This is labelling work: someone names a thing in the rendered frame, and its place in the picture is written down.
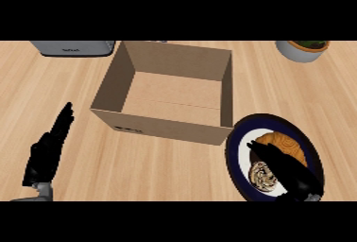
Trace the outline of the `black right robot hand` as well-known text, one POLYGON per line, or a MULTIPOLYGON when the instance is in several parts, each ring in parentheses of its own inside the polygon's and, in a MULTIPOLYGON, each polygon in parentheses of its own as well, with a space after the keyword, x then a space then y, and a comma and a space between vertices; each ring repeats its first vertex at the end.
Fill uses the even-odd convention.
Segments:
POLYGON ((304 201, 308 194, 323 196, 323 185, 302 163, 284 154, 273 144, 259 144, 250 141, 246 146, 250 148, 286 189, 286 193, 276 197, 276 202, 304 201))

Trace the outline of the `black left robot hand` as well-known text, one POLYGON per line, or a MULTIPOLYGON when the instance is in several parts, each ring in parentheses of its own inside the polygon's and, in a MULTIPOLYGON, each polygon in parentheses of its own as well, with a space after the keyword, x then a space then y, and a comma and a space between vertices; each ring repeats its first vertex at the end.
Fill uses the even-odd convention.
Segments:
POLYGON ((66 103, 57 115, 51 130, 45 132, 31 145, 31 156, 22 179, 23 186, 38 182, 51 182, 60 162, 63 141, 73 121, 72 104, 66 103))

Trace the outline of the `brown swirled cupcake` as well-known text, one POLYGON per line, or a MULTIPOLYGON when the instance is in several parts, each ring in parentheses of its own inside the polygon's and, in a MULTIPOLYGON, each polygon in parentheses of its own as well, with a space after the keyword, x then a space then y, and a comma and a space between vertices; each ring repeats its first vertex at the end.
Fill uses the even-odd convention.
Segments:
POLYGON ((277 179, 262 161, 252 164, 247 171, 247 178, 252 186, 261 192, 271 192, 274 190, 277 179))

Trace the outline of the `dark blue and white plate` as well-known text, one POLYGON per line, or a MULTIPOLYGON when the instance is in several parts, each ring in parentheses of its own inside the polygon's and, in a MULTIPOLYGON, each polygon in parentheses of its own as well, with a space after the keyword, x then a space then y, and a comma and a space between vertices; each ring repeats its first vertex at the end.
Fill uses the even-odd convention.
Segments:
POLYGON ((280 183, 276 183, 271 192, 259 191, 249 182, 247 171, 258 157, 246 144, 271 132, 286 134, 298 142, 304 152, 306 167, 315 175, 320 184, 324 184, 323 168, 314 145, 298 127, 281 117, 268 113, 255 113, 246 116, 236 124, 225 142, 225 163, 230 178, 242 197, 247 201, 274 201, 286 193, 280 183))

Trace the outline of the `open brown cardboard box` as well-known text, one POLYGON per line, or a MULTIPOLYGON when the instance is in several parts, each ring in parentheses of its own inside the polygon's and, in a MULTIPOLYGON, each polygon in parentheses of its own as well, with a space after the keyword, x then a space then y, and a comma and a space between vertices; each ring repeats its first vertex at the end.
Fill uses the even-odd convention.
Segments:
POLYGON ((233 54, 124 41, 90 105, 116 131, 219 145, 233 129, 233 54))

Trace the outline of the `grey appliance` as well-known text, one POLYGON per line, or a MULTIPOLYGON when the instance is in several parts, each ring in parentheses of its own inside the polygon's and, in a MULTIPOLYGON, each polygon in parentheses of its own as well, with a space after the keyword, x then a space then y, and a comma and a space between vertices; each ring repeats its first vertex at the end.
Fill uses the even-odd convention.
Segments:
POLYGON ((44 57, 106 57, 115 50, 115 41, 31 41, 44 57))

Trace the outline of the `grey plant pot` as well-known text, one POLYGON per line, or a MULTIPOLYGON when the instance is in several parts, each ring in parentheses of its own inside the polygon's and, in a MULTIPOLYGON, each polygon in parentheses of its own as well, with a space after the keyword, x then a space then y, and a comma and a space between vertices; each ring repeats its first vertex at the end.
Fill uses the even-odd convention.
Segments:
POLYGON ((312 62, 326 51, 330 42, 326 42, 320 49, 311 49, 298 45, 293 41, 276 41, 276 48, 280 54, 295 62, 312 62))

